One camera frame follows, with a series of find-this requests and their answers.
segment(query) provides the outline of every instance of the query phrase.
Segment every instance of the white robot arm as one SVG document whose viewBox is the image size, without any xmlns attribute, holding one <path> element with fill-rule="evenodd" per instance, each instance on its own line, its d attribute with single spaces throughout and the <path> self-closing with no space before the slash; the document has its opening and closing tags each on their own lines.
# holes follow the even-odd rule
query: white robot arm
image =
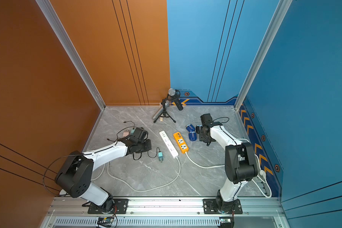
<svg viewBox="0 0 342 228">
<path fill-rule="evenodd" d="M 255 152 L 250 143 L 236 139 L 220 122 L 214 122 L 209 113 L 200 118 L 202 126 L 197 129 L 200 139 L 207 143 L 207 146 L 217 141 L 225 148 L 227 179 L 217 193 L 216 202 L 220 213 L 229 213 L 242 187 L 258 174 Z"/>
<path fill-rule="evenodd" d="M 109 146 L 85 153 L 72 152 L 57 173 L 55 182 L 71 197 L 84 198 L 105 212 L 110 211 L 114 205 L 113 196 L 91 183 L 92 172 L 116 158 L 150 150 L 150 139 L 146 136 L 146 130 L 136 128 L 133 134 L 118 139 Z"/>
</svg>

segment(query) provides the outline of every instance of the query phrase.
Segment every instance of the marble floor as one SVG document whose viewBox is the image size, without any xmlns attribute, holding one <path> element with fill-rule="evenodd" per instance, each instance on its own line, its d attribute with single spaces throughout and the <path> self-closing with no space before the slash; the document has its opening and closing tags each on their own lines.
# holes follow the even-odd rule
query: marble floor
<svg viewBox="0 0 342 228">
<path fill-rule="evenodd" d="M 158 157 L 150 158 L 147 153 L 143 153 L 142 158 L 137 161 L 133 160 L 131 155 L 128 155 L 109 163 L 109 171 L 113 176 L 125 180 L 137 190 L 146 190 L 164 185 L 173 180 L 178 173 L 178 162 L 172 158 L 161 139 L 160 131 L 164 130 L 166 132 L 178 151 L 179 148 L 173 134 L 180 132 L 189 147 L 189 156 L 201 166 L 224 164 L 225 151 L 217 142 L 212 142 L 207 147 L 205 143 L 199 141 L 199 135 L 197 141 L 191 142 L 185 129 L 188 123 L 193 124 L 193 126 L 201 124 L 200 116 L 205 113 L 210 113 L 213 119 L 227 116 L 230 120 L 223 124 L 225 128 L 237 137 L 244 136 L 232 107 L 187 106 L 182 111 L 179 111 L 175 106 L 168 107 L 168 113 L 176 120 L 176 123 L 169 118 L 164 119 L 163 122 L 158 120 L 153 123 L 151 117 L 158 109 L 159 107 L 156 106 L 106 107 L 87 148 L 88 150 L 94 150 L 111 144 L 107 138 L 115 140 L 118 131 L 133 125 L 131 122 L 123 123 L 124 121 L 131 120 L 136 127 L 143 127 L 147 130 L 149 132 L 148 138 L 151 139 L 152 143 L 152 150 L 149 152 L 150 156 L 154 157 L 156 148 L 159 147 L 163 152 L 163 162 L 160 162 Z M 192 164 L 186 155 L 180 151 L 179 160 L 181 173 L 178 179 L 168 186 L 149 192 L 139 193 L 133 191 L 121 181 L 110 177 L 106 172 L 107 168 L 94 183 L 114 196 L 215 196 L 223 186 L 226 180 L 224 167 L 214 169 L 199 168 Z M 97 177 L 101 170 L 102 167 L 95 170 L 93 178 Z M 262 196 L 262 194 L 252 182 L 249 182 L 241 190 L 239 196 Z"/>
</svg>

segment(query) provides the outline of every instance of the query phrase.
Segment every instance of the black line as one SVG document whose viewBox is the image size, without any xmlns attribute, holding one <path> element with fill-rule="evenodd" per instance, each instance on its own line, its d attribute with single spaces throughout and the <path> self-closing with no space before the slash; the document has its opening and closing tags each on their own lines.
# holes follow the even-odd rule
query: black line
<svg viewBox="0 0 342 228">
<path fill-rule="evenodd" d="M 331 212 L 337 212 L 337 211 L 342 211 L 342 209 L 334 210 L 334 211 L 321 212 L 321 213 L 312 214 L 312 215 L 321 215 L 321 214 L 326 214 L 326 213 L 331 213 Z M 307 216 L 312 216 L 312 215 L 303 215 L 303 216 L 294 217 L 294 218 L 288 218 L 288 219 L 296 219 L 296 218 L 302 218 L 302 217 L 307 217 Z"/>
<path fill-rule="evenodd" d="M 125 17 L 124 17 L 124 13 L 123 13 L 123 7 L 122 7 L 122 3 L 120 2 L 120 0 L 119 0 L 119 4 L 120 4 L 120 8 L 121 8 L 122 14 L 123 14 L 123 19 L 124 19 L 125 29 L 126 29 L 127 35 L 128 35 L 129 45 L 131 46 L 131 52 L 132 52 L 132 56 L 133 56 L 134 66 L 136 67 L 137 77 L 138 77 L 138 81 L 139 81 L 139 87 L 141 88 L 143 103 L 144 103 L 144 105 L 146 105 L 146 102 L 144 101 L 144 96 L 143 96 L 143 91 L 142 91 L 142 86 L 141 86 L 141 80 L 139 80 L 139 74 L 138 74 L 138 70 L 137 70 L 136 60 L 135 60 L 134 54 L 133 54 L 131 39 L 129 38 L 128 27 L 127 27 L 127 23 L 125 22 Z"/>
<path fill-rule="evenodd" d="M 237 3 L 238 3 L 238 0 L 236 1 L 236 6 L 234 7 L 233 16 L 232 16 L 232 21 L 230 22 L 229 31 L 228 31 L 228 36 L 227 36 L 227 40 L 226 40 L 225 46 L 224 46 L 224 51 L 223 51 L 223 55 L 222 55 L 222 61 L 220 61 L 220 66 L 219 66 L 219 71 L 218 71 L 218 75 L 217 75 L 217 80 L 215 81 L 213 96 L 211 97 L 211 101 L 210 101 L 210 102 L 213 102 L 213 97 L 214 97 L 214 93 L 215 93 L 215 88 L 217 87 L 217 82 L 218 82 L 218 77 L 219 77 L 219 73 L 220 73 L 220 68 L 221 68 L 222 63 L 223 63 L 224 52 L 225 52 L 225 48 L 227 47 L 229 32 L 230 32 L 230 28 L 232 27 L 232 22 L 233 22 L 233 18 L 234 18 L 234 13 L 236 12 Z"/>
<path fill-rule="evenodd" d="M 134 86 L 136 87 L 136 91 L 137 91 L 137 95 L 138 95 L 139 104 L 142 105 L 141 99 L 139 98 L 139 94 L 138 94 L 138 89 L 137 89 L 137 85 L 136 85 L 136 80 L 134 79 L 134 75 L 133 75 L 133 71 L 132 71 L 132 67 L 131 67 L 131 62 L 130 62 L 129 57 L 128 57 L 127 48 L 125 47 L 125 42 L 124 42 L 124 38 L 123 38 L 123 33 L 122 33 L 122 30 L 120 29 L 120 24 L 119 24 L 119 20 L 118 20 L 117 11 L 115 10 L 115 6 L 114 6 L 114 0 L 112 0 L 112 3 L 113 3 L 113 7 L 114 7 L 115 16 L 117 17 L 117 21 L 118 21 L 118 25 L 119 25 L 120 34 L 122 35 L 122 40 L 123 40 L 123 44 L 124 44 L 125 53 L 127 54 L 127 58 L 128 58 L 128 62 L 129 62 L 129 67 L 130 67 L 131 72 L 132 72 L 133 81 L 134 81 Z"/>
<path fill-rule="evenodd" d="M 336 184 L 339 184 L 339 183 L 342 183 L 342 181 L 339 181 L 339 182 L 337 182 L 337 183 L 334 183 L 334 184 L 331 184 L 331 185 L 322 187 L 322 188 L 320 188 L 320 189 L 316 189 L 316 190 L 311 191 L 311 192 L 307 192 L 307 193 L 301 194 L 301 195 L 299 195 L 299 196 L 295 196 L 295 197 L 293 197 L 293 198 L 290 198 L 290 199 L 287 199 L 287 200 L 284 200 L 284 201 L 281 201 L 281 202 L 283 203 L 283 202 L 286 202 L 286 201 L 288 201 L 288 200 L 292 200 L 292 199 L 301 197 L 301 196 L 303 196 L 303 195 L 310 194 L 310 193 L 312 193 L 312 192 L 316 192 L 316 191 L 319 191 L 319 190 L 321 190 L 321 189 L 328 188 L 328 187 L 330 187 L 330 186 L 333 186 L 333 185 L 336 185 Z"/>
<path fill-rule="evenodd" d="M 37 183 L 37 184 L 40 184 L 41 186 L 43 186 L 43 184 L 41 184 L 41 183 L 39 183 L 39 182 L 36 182 L 36 181 L 34 181 L 34 180 L 31 180 L 31 179 L 28 179 L 28 178 L 26 178 L 26 177 L 22 177 L 22 176 L 20 176 L 20 175 L 18 175 L 18 174 L 12 173 L 12 172 L 7 171 L 7 170 L 5 170 L 5 169 L 0 168 L 0 170 L 5 171 L 5 172 L 8 172 L 8 173 L 11 173 L 11 174 L 13 174 L 13 175 L 15 175 L 15 176 L 19 176 L 19 177 L 21 177 L 21 178 L 24 178 L 24 179 L 26 179 L 26 180 L 32 181 L 32 182 L 34 182 L 34 183 Z M 48 187 L 47 185 L 46 185 L 46 187 L 47 187 L 47 188 L 50 188 L 50 189 L 53 189 L 53 190 L 56 190 L 56 191 L 59 191 L 59 190 L 57 190 L 57 189 Z"/>
<path fill-rule="evenodd" d="M 221 37 L 220 37 L 220 42 L 219 42 L 219 48 L 218 48 L 217 58 L 215 59 L 215 65 L 214 65 L 213 75 L 212 75 L 212 77 L 211 77 L 211 82 L 210 82 L 210 88 L 209 88 L 208 99 L 206 99 L 206 102 L 208 102 L 208 100 L 209 100 L 211 85 L 213 84 L 214 72 L 215 72 L 215 67 L 216 67 L 216 65 L 217 65 L 217 60 L 218 60 L 218 55 L 219 55 L 220 44 L 222 43 L 222 37 L 223 37 L 223 32 L 224 32 L 225 21 L 227 20 L 229 4 L 230 4 L 230 0 L 229 0 L 229 3 L 228 3 L 227 13 L 225 14 L 225 19 L 224 19 L 224 25 L 223 25 L 222 35 L 221 35 Z"/>
<path fill-rule="evenodd" d="M 134 29 L 133 29 L 133 23 L 132 23 L 131 12 L 129 11 L 128 0 L 127 0 L 127 7 L 128 7 L 128 12 L 129 12 L 129 18 L 131 19 L 131 25 L 132 25 L 132 30 L 133 30 L 134 42 L 136 43 L 136 49 L 137 49 L 137 54 L 138 54 L 139 65 L 141 66 L 141 73 L 142 73 L 142 78 L 143 78 L 144 90 L 146 91 L 146 97 L 147 97 L 148 105 L 150 105 L 150 101 L 148 100 L 148 94 L 147 94 L 146 83 L 144 82 L 144 76 L 143 76 L 142 64 L 141 64 L 141 58 L 139 58 L 139 52 L 138 52 L 138 47 L 137 47 L 136 35 L 134 34 Z"/>
<path fill-rule="evenodd" d="M 29 168 L 27 168 L 27 167 L 25 167 L 25 166 L 22 166 L 21 164 L 16 163 L 16 162 L 14 162 L 14 161 L 12 161 L 12 160 L 10 160 L 10 159 L 8 159 L 8 158 L 5 158 L 5 157 L 3 157 L 3 156 L 1 156 L 1 155 L 0 155 L 0 157 L 6 159 L 6 160 L 8 160 L 8 161 L 11 161 L 11 162 L 13 162 L 13 163 L 15 163 L 15 164 L 17 164 L 17 165 L 19 165 L 19 166 L 21 166 L 21 167 L 24 167 L 24 168 L 26 168 L 26 169 L 28 169 L 28 170 L 30 170 L 30 171 L 33 171 L 33 172 L 35 172 L 35 173 L 37 173 L 37 174 L 39 174 L 39 175 L 41 175 L 41 176 L 43 176 L 43 174 L 41 174 L 41 173 L 39 173 L 39 172 L 36 172 L 36 171 L 34 171 L 34 170 L 32 170 L 32 169 L 29 169 Z"/>
<path fill-rule="evenodd" d="M 238 17 L 238 21 L 237 21 L 236 29 L 234 30 L 234 34 L 233 34 L 233 38 L 232 38 L 232 43 L 230 44 L 230 48 L 229 48 L 229 52 L 228 52 L 228 56 L 227 56 L 227 60 L 225 61 L 224 70 L 223 70 L 222 78 L 220 79 L 220 84 L 219 84 L 218 92 L 217 92 L 217 95 L 215 96 L 215 101 L 216 101 L 216 102 L 217 102 L 217 97 L 218 97 L 218 94 L 219 94 L 220 85 L 222 84 L 222 80 L 223 80 L 223 76 L 224 76 L 225 67 L 227 66 L 227 62 L 228 62 L 228 58 L 229 58 L 229 54 L 230 54 L 230 50 L 231 50 L 231 48 L 232 48 L 232 44 L 233 44 L 233 40 L 234 40 L 234 36 L 236 35 L 236 31 L 237 31 L 237 26 L 238 26 L 239 18 L 241 17 L 241 13 L 242 13 L 243 4 L 244 4 L 244 0 L 243 0 L 243 3 L 242 3 L 242 7 L 241 7 L 241 11 L 240 11 L 240 15 L 239 15 L 239 17 Z"/>
<path fill-rule="evenodd" d="M 318 201 L 318 202 L 315 202 L 315 203 L 321 203 L 321 202 L 324 202 L 324 201 L 333 200 L 333 199 L 337 199 L 337 198 L 341 198 L 341 197 L 342 197 L 342 196 L 337 196 L 337 197 L 333 197 L 333 198 L 329 198 L 329 199 L 321 200 L 321 201 Z M 306 205 L 303 205 L 303 206 L 299 206 L 299 207 L 290 208 L 290 209 L 287 209 L 287 210 L 284 210 L 284 211 L 288 211 L 288 210 L 292 210 L 292 209 L 296 209 L 296 208 L 300 208 L 300 207 L 309 206 L 309 205 L 312 205 L 312 204 L 315 204 L 315 203 L 309 203 L 309 204 L 306 204 Z"/>
<path fill-rule="evenodd" d="M 24 156 L 24 155 L 22 155 L 22 154 L 20 154 L 20 153 L 18 153 L 18 152 L 16 152 L 16 151 L 14 151 L 14 150 L 12 150 L 12 149 L 10 149 L 10 148 L 8 148 L 7 146 L 4 146 L 3 144 L 1 144 L 0 143 L 0 145 L 1 146 L 3 146 L 3 147 L 5 147 L 6 149 L 9 149 L 9 150 L 11 150 L 12 152 L 14 152 L 14 153 L 16 153 L 16 154 L 18 154 L 18 155 L 20 155 L 20 156 L 22 156 L 22 157 L 25 157 L 25 158 L 27 158 L 26 156 Z M 40 165 L 40 166 L 42 166 L 43 168 L 47 168 L 47 167 L 45 167 L 45 166 L 43 166 L 43 165 L 41 165 L 41 164 L 39 164 L 38 162 L 35 162 L 35 161 L 33 161 L 32 159 L 30 159 L 30 158 L 27 158 L 28 160 L 30 160 L 30 161 L 32 161 L 32 162 L 34 162 L 34 163 L 36 163 L 37 165 Z"/>
</svg>

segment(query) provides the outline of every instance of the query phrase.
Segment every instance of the microphone stand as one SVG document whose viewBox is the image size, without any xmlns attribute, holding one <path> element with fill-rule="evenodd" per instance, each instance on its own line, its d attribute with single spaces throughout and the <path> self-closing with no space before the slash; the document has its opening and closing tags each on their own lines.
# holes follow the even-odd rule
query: microphone stand
<svg viewBox="0 0 342 228">
<path fill-rule="evenodd" d="M 166 101 L 169 99 L 169 96 L 167 96 L 167 98 L 162 99 L 162 107 L 163 107 L 163 111 L 162 113 L 153 121 L 154 123 L 158 120 L 158 118 L 162 117 L 162 118 L 171 118 L 171 120 L 173 120 L 174 123 L 176 123 L 176 121 L 167 113 L 166 111 L 166 107 L 165 107 L 165 103 Z"/>
</svg>

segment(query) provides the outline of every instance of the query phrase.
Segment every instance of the aluminum frame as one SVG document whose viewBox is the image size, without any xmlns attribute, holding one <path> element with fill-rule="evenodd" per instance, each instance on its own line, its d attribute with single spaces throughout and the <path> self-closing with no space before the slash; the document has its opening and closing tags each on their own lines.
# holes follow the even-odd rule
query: aluminum frame
<svg viewBox="0 0 342 228">
<path fill-rule="evenodd" d="M 134 221 L 139 225 L 140 220 L 147 221 L 147 226 L 175 226 L 180 220 L 194 221 L 194 226 L 215 226 L 213 219 L 230 217 L 231 215 L 206 215 L 204 214 L 203 199 L 214 197 L 114 197 L 127 198 L 128 207 L 126 214 L 118 215 L 119 220 Z M 289 228 L 285 213 L 278 198 L 264 197 L 239 197 L 243 214 L 236 217 L 273 217 L 276 225 Z M 87 208 L 81 205 L 86 203 L 82 198 L 55 197 L 47 215 L 42 222 L 41 228 L 50 224 L 56 226 L 87 226 L 94 227 L 93 221 L 106 215 L 89 215 Z M 174 224 L 155 224 L 149 220 L 164 220 L 165 218 L 178 222 Z"/>
<path fill-rule="evenodd" d="M 236 103 L 234 104 L 234 107 L 237 111 L 241 107 L 242 102 L 246 97 L 248 90 L 251 87 L 258 70 L 260 69 L 260 66 L 267 54 L 267 51 L 271 46 L 272 41 L 275 38 L 276 33 L 278 32 L 278 29 L 280 28 L 282 21 L 284 20 L 284 17 L 286 15 L 287 10 L 290 7 L 291 2 L 292 0 L 280 0 L 278 6 L 276 7 L 270 24 L 267 27 L 264 38 L 262 39 L 259 50 L 257 51 L 255 59 L 252 62 L 251 68 L 248 71 L 247 77 L 242 85 L 241 91 L 238 94 Z"/>
<path fill-rule="evenodd" d="M 52 7 L 50 0 L 36 0 L 39 8 L 45 15 L 48 23 L 51 25 L 53 31 L 55 32 L 57 38 L 61 42 L 63 48 L 67 52 L 67 55 L 71 59 L 72 63 L 76 67 L 78 73 L 80 74 L 82 80 L 86 84 L 89 89 L 91 95 L 95 99 L 101 110 L 105 109 L 105 102 L 102 99 L 94 81 L 91 79 L 89 72 L 87 71 L 85 65 L 83 64 L 81 57 L 76 51 L 75 46 L 73 45 L 70 37 L 68 36 L 66 30 L 64 29 L 59 17 L 56 14 L 56 11 Z"/>
</svg>

